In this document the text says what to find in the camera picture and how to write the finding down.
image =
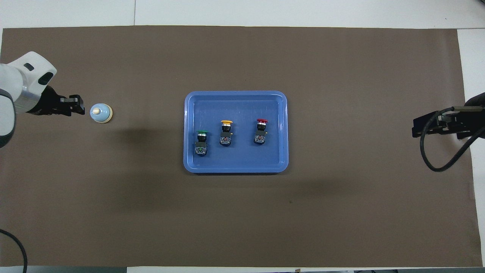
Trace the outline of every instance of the brown paper mat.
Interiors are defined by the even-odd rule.
[[[6,29],[51,86],[109,104],[18,116],[0,151],[0,226],[32,265],[481,266],[471,159],[427,169],[412,119],[464,103],[456,30],[136,26]],[[290,165],[197,176],[182,164],[194,90],[279,90]],[[462,142],[430,136],[437,165]],[[1,239],[1,265],[21,262]]]

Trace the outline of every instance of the white table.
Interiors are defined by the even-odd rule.
[[[485,92],[485,4],[478,0],[0,0],[0,33],[3,28],[129,25],[458,29],[465,99]],[[485,140],[479,139],[472,145],[471,155],[485,259]],[[128,272],[245,273],[295,269],[140,267],[128,268]],[[351,269],[302,268],[334,270]]]

